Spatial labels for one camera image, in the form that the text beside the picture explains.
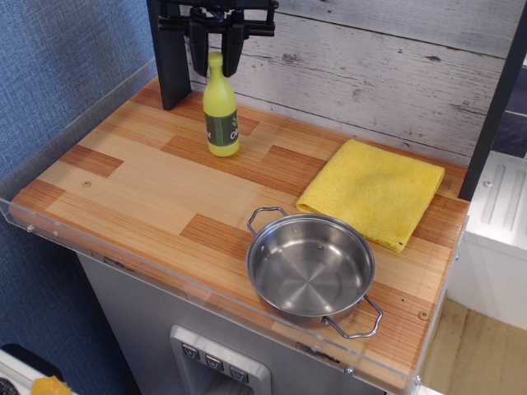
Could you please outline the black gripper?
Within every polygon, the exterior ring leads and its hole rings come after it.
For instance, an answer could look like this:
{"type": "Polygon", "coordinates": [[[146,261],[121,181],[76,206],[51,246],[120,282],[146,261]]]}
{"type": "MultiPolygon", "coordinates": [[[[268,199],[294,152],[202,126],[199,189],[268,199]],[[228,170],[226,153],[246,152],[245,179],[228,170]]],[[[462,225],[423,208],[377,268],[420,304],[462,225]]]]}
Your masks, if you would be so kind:
{"type": "Polygon", "coordinates": [[[278,1],[160,1],[160,30],[189,37],[194,71],[208,73],[208,34],[222,35],[223,75],[238,68],[246,37],[273,36],[278,1]]]}

